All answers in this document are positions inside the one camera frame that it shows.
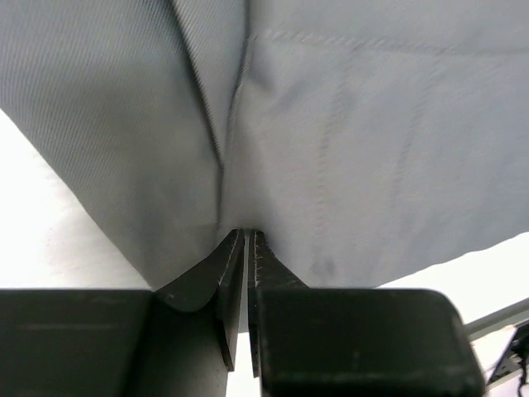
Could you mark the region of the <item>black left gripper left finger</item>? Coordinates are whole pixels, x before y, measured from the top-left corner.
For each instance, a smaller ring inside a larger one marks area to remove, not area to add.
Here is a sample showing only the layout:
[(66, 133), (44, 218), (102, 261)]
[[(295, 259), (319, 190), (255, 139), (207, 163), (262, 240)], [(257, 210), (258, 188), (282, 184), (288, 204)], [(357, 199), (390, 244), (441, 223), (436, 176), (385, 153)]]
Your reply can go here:
[(244, 233), (161, 289), (3, 289), (4, 396), (223, 396)]

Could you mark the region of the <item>grey pleated skirt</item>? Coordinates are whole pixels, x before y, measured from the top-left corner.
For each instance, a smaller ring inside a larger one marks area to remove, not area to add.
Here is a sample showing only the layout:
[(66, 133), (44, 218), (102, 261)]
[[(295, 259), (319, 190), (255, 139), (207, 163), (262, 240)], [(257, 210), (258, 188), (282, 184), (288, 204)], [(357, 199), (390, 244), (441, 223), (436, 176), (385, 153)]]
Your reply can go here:
[(233, 228), (344, 286), (528, 229), (525, 1), (4, 1), (1, 108), (154, 287)]

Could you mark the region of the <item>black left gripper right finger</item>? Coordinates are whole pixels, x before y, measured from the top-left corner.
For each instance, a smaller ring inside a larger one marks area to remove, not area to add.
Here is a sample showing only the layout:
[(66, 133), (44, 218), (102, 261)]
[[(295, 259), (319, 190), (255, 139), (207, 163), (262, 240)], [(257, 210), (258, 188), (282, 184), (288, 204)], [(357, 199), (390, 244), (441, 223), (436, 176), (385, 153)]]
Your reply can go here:
[(453, 303), (430, 289), (305, 285), (252, 232), (248, 327), (263, 396), (482, 396)]

